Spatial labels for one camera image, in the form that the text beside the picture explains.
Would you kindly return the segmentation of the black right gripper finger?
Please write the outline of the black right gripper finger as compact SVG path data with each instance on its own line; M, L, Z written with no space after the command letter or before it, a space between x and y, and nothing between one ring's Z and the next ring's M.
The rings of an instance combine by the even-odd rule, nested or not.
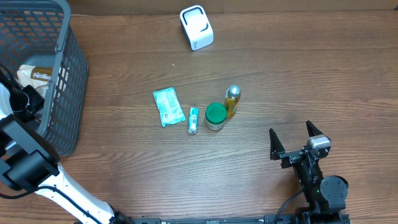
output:
M310 120L306 121L306 126L307 126L308 135L310 137L319 136L323 134Z
M276 161L280 159L281 154L285 153L285 148L272 128L269 130L269 135L271 142L270 159Z

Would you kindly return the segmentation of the brown white snack packet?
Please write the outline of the brown white snack packet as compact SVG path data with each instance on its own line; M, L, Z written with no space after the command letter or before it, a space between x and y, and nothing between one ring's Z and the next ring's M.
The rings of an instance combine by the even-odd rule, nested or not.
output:
M33 65L21 65L17 71L18 82L26 87L32 86L37 93L45 98L48 90L48 82L52 77L52 68L36 67Z

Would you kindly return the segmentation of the yellow dish soap bottle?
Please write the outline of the yellow dish soap bottle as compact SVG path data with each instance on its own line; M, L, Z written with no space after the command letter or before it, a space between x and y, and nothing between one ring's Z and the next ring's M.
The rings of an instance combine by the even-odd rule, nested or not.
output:
M227 110L227 117L232 118L236 113L237 104L241 97L241 89L238 85L231 85L225 95L224 107Z

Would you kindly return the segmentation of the green lid white jar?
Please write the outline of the green lid white jar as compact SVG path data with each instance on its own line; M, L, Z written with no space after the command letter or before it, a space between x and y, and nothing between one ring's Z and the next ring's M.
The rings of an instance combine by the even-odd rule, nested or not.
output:
M227 119L227 110L221 103L212 103L208 105L205 111L205 124L214 131L223 128Z

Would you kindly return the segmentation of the teal snack packet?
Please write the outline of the teal snack packet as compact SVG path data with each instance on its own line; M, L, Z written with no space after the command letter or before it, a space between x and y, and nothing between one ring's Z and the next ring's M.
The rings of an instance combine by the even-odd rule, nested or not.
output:
M188 118L188 133L196 134L198 130L198 108L190 108Z

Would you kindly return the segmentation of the teal white wet wipes pack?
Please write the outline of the teal white wet wipes pack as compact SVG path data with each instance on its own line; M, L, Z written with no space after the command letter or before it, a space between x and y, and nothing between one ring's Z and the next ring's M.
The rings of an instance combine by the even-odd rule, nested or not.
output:
M186 120L174 87L155 91L153 96L163 128Z

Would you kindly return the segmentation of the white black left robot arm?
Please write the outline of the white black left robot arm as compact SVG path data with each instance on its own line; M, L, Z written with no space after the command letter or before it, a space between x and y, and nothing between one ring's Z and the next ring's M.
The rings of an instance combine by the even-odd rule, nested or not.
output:
M20 148L8 159L1 159L1 182L25 192L1 197L14 200L36 193L63 207L80 223L131 223L130 218L94 197L67 174L52 146L14 116L10 97L9 89L1 85L1 155L6 153L7 140L15 141Z

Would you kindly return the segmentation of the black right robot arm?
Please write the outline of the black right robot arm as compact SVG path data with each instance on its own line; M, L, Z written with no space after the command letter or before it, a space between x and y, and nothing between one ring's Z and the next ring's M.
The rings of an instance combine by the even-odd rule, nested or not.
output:
M309 135L306 145L292 152L286 152L276 132L269 130L270 159L280 160L283 169L292 167L301 190L286 200L275 215L265 215L264 222L350 224L349 215L341 212L346 208L347 180L338 175L324 177L318 164L329 154L331 139L309 120L306 127ZM307 206L296 209L293 215L283 215L283 209L300 194L304 194Z

